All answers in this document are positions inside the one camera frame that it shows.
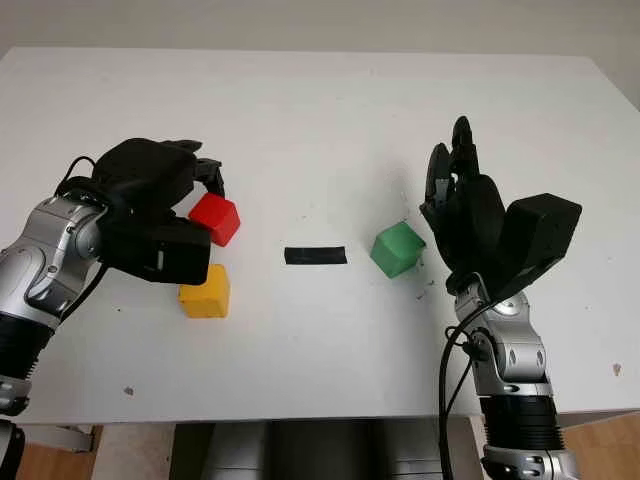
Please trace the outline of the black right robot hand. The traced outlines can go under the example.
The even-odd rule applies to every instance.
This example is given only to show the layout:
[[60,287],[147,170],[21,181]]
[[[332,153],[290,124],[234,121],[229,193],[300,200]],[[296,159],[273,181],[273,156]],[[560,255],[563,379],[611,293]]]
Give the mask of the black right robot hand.
[[497,248],[505,208],[497,186],[480,172],[470,122],[459,117],[451,145],[437,144],[428,162],[420,212],[431,228],[450,275],[446,290],[457,295],[486,274]]

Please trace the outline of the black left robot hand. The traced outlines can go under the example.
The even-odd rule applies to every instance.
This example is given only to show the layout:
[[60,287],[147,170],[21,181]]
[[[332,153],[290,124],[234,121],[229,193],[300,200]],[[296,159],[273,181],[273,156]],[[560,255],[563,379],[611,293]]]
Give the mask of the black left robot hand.
[[208,192],[225,196],[222,163],[199,158],[196,152],[201,147],[196,140],[131,138],[101,156],[91,179],[118,210],[147,222],[164,220],[197,182]]

